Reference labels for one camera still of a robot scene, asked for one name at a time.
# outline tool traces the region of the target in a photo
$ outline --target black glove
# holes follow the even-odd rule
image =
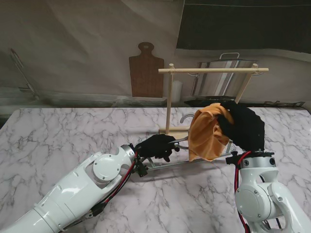
[[[228,109],[234,124],[223,116],[218,116],[218,122],[223,134],[243,150],[264,150],[264,122],[254,111],[237,105],[234,101],[222,103]]]
[[[156,159],[163,158],[166,162],[169,162],[169,156],[172,154],[172,149],[179,151],[179,148],[175,148],[174,143],[169,143],[174,140],[174,137],[165,134],[153,135],[147,140],[137,144],[135,146],[135,151],[137,151],[140,157],[155,157]]]

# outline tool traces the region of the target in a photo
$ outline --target wooden drying rack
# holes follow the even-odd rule
[[[170,128],[170,118],[171,118],[171,106],[172,106],[172,85],[173,85],[173,76],[176,73],[247,73],[246,78],[235,98],[235,102],[238,103],[241,99],[241,96],[246,89],[249,81],[252,78],[253,74],[268,72],[268,68],[258,68],[257,64],[253,64],[251,68],[185,68],[185,69],[175,69],[174,64],[169,64],[169,69],[159,69],[160,74],[170,73],[169,80],[169,90],[167,98],[167,112],[166,112],[166,127],[165,134],[169,134],[171,131],[185,131],[188,130],[188,127],[173,127]]]

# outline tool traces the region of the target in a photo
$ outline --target red cable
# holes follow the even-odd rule
[[[239,165],[239,164],[241,163],[241,161],[242,161],[247,155],[249,155],[250,153],[251,153],[251,151],[245,152],[245,153],[241,156],[241,158],[238,160],[238,165]],[[238,175],[239,175],[239,169],[238,169],[238,168],[235,168],[234,193],[236,193],[236,191],[237,191],[237,189],[238,189],[238,182],[239,182]],[[247,225],[246,225],[246,223],[245,223],[245,221],[244,221],[242,215],[241,215],[239,212],[238,212],[238,214],[239,214],[240,220],[241,220],[241,222],[242,222],[242,225],[243,225],[243,227],[244,227],[244,229],[245,229],[245,233],[249,233],[248,227],[247,227]]]
[[[114,197],[116,192],[120,189],[120,187],[122,186],[122,184],[124,183],[125,179],[128,177],[128,175],[130,174],[130,172],[132,171],[132,168],[135,164],[135,161],[132,163],[132,165],[130,166],[130,168],[128,169],[126,175],[124,176],[124,178],[122,179],[122,181],[120,182],[120,184],[118,185],[118,188],[116,189],[116,191],[113,192],[113,194],[111,194],[111,196],[109,198],[107,198],[107,200],[105,200],[105,203],[108,203],[110,198]]]
[[[247,156],[247,155],[249,155],[251,153],[251,151],[247,151],[247,152],[245,152],[243,155],[242,155],[242,157],[239,159],[239,161],[238,161],[238,165],[242,162],[242,160]]]

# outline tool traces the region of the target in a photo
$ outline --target dark panel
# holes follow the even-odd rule
[[[311,53],[311,1],[186,0],[177,48]]]

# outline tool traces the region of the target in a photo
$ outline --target stainless steel pot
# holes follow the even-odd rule
[[[235,59],[223,59],[223,55],[236,54]],[[223,53],[218,60],[200,62],[199,68],[250,68],[256,60],[239,59],[240,54]],[[246,77],[245,73],[198,74],[193,83],[192,96],[235,97]]]

